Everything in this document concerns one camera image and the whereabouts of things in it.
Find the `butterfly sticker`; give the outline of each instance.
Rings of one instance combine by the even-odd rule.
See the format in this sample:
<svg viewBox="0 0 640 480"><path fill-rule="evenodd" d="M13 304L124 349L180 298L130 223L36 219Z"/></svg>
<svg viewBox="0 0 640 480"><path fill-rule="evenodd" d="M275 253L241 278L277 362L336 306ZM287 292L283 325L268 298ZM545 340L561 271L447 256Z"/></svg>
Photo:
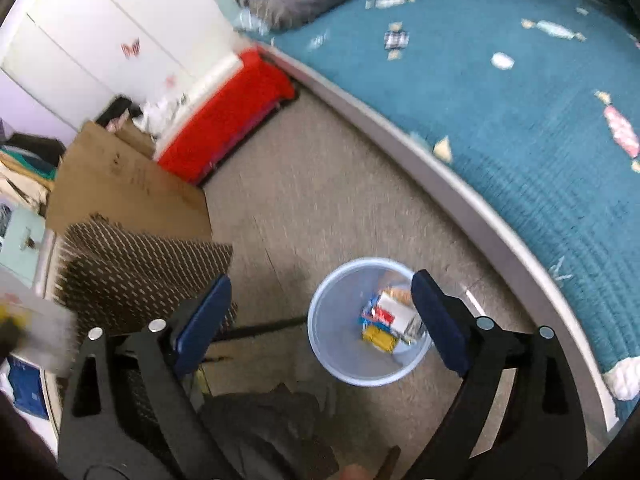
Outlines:
<svg viewBox="0 0 640 480"><path fill-rule="evenodd" d="M140 38L136 38L136 41L131 43L131 46L123 43L120 45L120 48L124 53L124 57L126 57L127 59L129 59L131 56L138 57L138 54L140 54Z"/></svg>

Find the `brown cardboard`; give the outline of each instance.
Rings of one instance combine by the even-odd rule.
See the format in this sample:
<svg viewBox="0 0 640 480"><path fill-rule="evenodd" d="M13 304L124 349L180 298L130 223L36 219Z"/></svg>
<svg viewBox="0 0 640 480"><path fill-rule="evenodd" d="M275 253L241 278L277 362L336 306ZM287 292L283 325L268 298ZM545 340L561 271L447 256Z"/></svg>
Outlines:
<svg viewBox="0 0 640 480"><path fill-rule="evenodd" d="M120 140L124 140L129 146L146 158L154 156L156 150L156 144L151 136L140 130L131 119L128 119L121 127L121 129L114 132L115 136Z"/></svg>
<svg viewBox="0 0 640 480"><path fill-rule="evenodd" d="M100 214L134 232L211 240L202 190L95 123L85 123L66 150L55 183L46 227L57 234Z"/></svg>

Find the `drawer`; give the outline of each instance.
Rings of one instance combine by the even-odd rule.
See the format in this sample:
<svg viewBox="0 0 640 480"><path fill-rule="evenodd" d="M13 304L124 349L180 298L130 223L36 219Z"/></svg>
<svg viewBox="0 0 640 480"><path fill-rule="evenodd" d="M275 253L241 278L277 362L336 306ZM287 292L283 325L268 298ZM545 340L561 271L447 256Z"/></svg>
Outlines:
<svg viewBox="0 0 640 480"><path fill-rule="evenodd" d="M28 209L17 207L4 234L0 265L11 270L27 286L33 283L44 230L43 217ZM30 239L33 240L33 244L28 243Z"/></svg>

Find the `bed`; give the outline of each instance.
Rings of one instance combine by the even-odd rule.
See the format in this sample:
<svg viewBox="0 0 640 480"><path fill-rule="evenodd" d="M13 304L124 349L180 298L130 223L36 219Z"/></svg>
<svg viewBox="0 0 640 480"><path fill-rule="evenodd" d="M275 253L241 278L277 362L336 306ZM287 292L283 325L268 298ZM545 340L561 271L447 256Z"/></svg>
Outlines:
<svg viewBox="0 0 640 480"><path fill-rule="evenodd" d="M218 1L233 21L234 1ZM380 7L351 0L252 37L417 180L554 327L588 427L610 433L640 388L640 43L601 0ZM409 42L389 60L398 23Z"/></svg>

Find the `floor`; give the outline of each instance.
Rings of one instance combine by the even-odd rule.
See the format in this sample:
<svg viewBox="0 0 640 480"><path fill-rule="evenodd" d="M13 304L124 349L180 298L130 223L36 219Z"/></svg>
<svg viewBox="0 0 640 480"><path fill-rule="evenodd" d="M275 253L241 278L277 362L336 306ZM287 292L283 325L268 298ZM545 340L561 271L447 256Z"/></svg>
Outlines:
<svg viewBox="0 0 640 480"><path fill-rule="evenodd" d="M322 279L361 256L427 269L445 292L469 291L502 327L533 325L510 290L446 213L358 130L307 91L255 132L206 184L214 239L231 242L238 325L302 315ZM304 327L216 346L214 393L267 391L324 370ZM407 377L379 388L336 385L323 433L341 465L376 471L402 449L395 478L433 435L460 386L430 350ZM508 378L477 451L491 446Z"/></svg>

